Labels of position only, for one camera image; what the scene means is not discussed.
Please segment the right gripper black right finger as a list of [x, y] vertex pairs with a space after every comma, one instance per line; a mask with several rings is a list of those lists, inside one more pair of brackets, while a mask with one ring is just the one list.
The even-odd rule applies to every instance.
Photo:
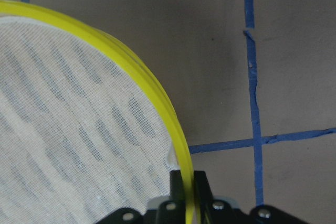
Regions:
[[204, 171], [194, 171], [195, 210], [198, 223], [212, 223], [213, 194]]

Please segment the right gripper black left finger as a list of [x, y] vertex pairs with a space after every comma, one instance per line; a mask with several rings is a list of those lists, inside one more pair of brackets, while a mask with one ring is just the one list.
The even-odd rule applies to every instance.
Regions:
[[170, 223], [185, 223], [185, 193], [180, 170], [170, 172]]

